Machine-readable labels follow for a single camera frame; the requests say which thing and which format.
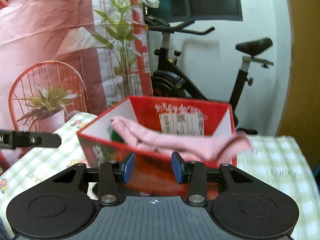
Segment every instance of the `artificial plant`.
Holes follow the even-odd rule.
[[[73,94],[72,90],[66,90],[64,87],[47,88],[36,85],[39,96],[31,96],[28,98],[20,98],[18,100],[26,101],[26,106],[31,110],[23,115],[17,122],[24,121],[30,124],[30,129],[40,120],[46,119],[61,110],[66,109],[68,105],[72,105],[72,100],[80,97],[79,94]]]
[[[93,10],[99,14],[107,23],[102,24],[103,28],[112,39],[108,39],[99,33],[91,33],[92,36],[104,44],[104,49],[109,49],[115,55],[118,66],[114,67],[114,74],[122,77],[122,83],[117,83],[121,97],[136,95],[138,84],[131,74],[132,67],[137,61],[137,56],[142,56],[134,49],[134,41],[137,37],[133,33],[132,20],[127,19],[133,7],[141,4],[131,5],[130,0],[110,0],[112,4],[111,13]]]

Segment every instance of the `red chair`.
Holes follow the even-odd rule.
[[[0,175],[5,172],[7,169],[9,169],[10,165],[5,159],[2,151],[0,150]]]
[[[63,86],[64,89],[81,95],[73,99],[72,105],[67,106],[65,115],[75,110],[87,111],[85,86],[80,73],[64,62],[40,62],[25,70],[16,79],[10,90],[9,110],[15,130],[41,131],[38,123],[30,127],[30,123],[25,123],[25,120],[17,121],[32,109],[27,106],[28,102],[24,98],[39,96],[36,85],[41,85],[46,89]]]

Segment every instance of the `red cardboard box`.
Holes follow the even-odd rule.
[[[192,131],[185,131],[184,127],[177,128],[177,124],[173,124],[172,118],[181,115],[187,116],[188,122],[193,122],[195,128]],[[189,132],[194,135],[218,136],[232,134],[235,130],[231,106],[227,103],[129,96],[77,132],[91,167],[98,167],[100,163],[108,160],[121,160],[128,152],[134,152],[135,168],[128,187],[151,195],[183,195],[188,186],[175,182],[170,157],[157,152],[136,150],[126,144],[111,141],[113,129],[110,120],[114,116],[123,116],[149,129],[167,133]],[[171,118],[170,124],[173,126],[169,127],[167,117]],[[208,167],[219,166],[219,163],[215,162],[204,163]]]

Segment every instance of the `pink towel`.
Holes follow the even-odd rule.
[[[211,136],[182,136],[162,134],[130,119],[116,116],[112,127],[123,141],[143,151],[157,151],[171,157],[178,151],[185,161],[229,162],[241,151],[253,150],[245,133],[212,138]]]

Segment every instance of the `wooden door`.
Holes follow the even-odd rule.
[[[292,67],[278,135],[295,137],[313,169],[320,162],[320,0],[289,0]]]

